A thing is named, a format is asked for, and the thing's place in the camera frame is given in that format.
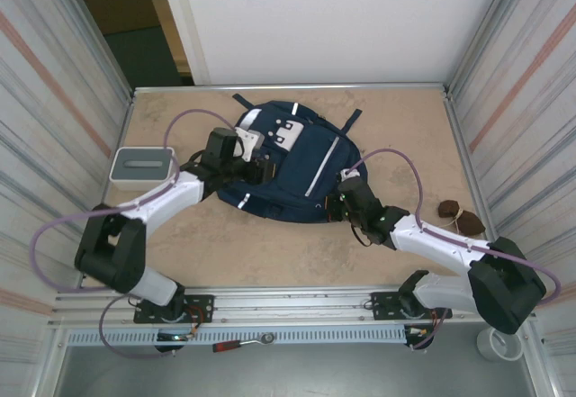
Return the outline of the white grey tissue box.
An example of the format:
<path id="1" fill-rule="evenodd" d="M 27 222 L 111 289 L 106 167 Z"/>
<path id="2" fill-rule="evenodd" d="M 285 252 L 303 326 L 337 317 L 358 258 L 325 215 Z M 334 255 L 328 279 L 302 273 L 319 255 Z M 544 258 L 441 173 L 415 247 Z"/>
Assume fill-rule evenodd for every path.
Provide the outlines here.
<path id="1" fill-rule="evenodd" d="M 174 173 L 172 147 L 121 147 L 116 151 L 109 181 L 121 191 L 147 192 Z"/>

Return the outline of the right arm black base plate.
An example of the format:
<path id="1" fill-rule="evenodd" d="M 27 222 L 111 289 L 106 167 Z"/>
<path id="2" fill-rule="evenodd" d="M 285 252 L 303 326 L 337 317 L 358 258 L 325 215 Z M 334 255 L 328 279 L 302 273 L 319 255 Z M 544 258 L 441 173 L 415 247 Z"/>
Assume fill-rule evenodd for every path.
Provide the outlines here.
<path id="1" fill-rule="evenodd" d="M 440 319 L 445 309 L 424 307 L 411 293 L 371 293 L 366 306 L 375 320 L 433 320 Z"/>

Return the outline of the navy blue student backpack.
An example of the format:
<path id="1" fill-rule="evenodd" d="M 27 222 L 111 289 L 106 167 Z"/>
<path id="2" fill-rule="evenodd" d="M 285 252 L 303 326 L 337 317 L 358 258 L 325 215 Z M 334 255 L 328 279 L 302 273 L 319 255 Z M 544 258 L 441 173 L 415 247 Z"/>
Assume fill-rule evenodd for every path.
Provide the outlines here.
<path id="1" fill-rule="evenodd" d="M 260 185 L 238 181 L 217 192 L 218 198 L 243 212 L 275 221 L 330 221 L 327 199 L 337 191 L 341 171 L 360 160 L 347 136 L 362 111 L 356 109 L 339 128 L 297 102 L 252 104 L 233 98 L 246 111 L 236 126 L 258 132 L 264 140 L 258 155 L 275 164 L 274 177 Z"/>

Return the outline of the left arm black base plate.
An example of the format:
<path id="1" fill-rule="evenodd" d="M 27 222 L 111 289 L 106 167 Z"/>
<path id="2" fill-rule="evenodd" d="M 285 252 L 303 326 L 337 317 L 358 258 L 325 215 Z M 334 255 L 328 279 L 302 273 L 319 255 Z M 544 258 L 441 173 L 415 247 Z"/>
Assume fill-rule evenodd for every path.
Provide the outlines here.
<path id="1" fill-rule="evenodd" d="M 211 323 L 214 313 L 213 295 L 180 293 L 166 306 L 144 300 L 137 303 L 133 322 L 137 324 Z"/>

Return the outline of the wide aluminium base rail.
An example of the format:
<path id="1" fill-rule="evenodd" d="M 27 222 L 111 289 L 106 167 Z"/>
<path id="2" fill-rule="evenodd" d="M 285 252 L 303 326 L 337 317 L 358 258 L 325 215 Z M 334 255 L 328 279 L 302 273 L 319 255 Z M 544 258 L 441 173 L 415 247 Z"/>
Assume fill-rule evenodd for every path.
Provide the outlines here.
<path id="1" fill-rule="evenodd" d="M 394 292 L 394 285 L 294 287 L 189 287 L 186 294 L 214 297 L 212 327 L 354 325 L 369 322 L 371 293 Z M 113 291 L 59 294 L 49 316 L 51 328 L 94 329 Z"/>

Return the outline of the grey tape roll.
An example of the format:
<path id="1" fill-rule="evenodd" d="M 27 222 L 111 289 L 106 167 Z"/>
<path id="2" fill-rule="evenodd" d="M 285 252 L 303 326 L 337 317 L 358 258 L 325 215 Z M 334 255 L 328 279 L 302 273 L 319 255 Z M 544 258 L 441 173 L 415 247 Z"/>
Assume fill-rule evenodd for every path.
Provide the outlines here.
<path id="1" fill-rule="evenodd" d="M 480 354 L 491 362 L 515 362 L 523 356 L 522 342 L 518 335 L 508 335 L 494 328 L 481 331 L 476 340 Z"/>

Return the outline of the thin aluminium table edge bar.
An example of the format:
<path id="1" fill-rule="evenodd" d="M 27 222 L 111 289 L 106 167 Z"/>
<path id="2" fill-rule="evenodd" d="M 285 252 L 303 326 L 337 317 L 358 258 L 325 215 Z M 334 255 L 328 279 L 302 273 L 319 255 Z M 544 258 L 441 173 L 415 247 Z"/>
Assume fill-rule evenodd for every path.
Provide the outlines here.
<path id="1" fill-rule="evenodd" d="M 136 87 L 134 94 L 161 92 L 210 92 L 210 91 L 263 91 L 263 90 L 323 90 L 323 89 L 387 89 L 414 88 L 437 89 L 444 91 L 445 85 L 439 82 L 384 82 L 350 84 L 266 84 L 266 85 L 227 85 L 227 86 L 154 86 Z"/>

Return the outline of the red handled ratchet wrench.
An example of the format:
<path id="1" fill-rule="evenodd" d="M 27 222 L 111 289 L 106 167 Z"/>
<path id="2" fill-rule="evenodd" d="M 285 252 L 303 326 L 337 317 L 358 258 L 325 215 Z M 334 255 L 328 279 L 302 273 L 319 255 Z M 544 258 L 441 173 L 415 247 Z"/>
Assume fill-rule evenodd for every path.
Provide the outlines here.
<path id="1" fill-rule="evenodd" d="M 270 345 L 275 342 L 275 335 L 273 333 L 263 333 L 256 338 L 251 339 L 237 339 L 224 342 L 215 343 L 212 345 L 213 353 L 221 353 L 234 349 L 238 349 L 247 345 Z"/>

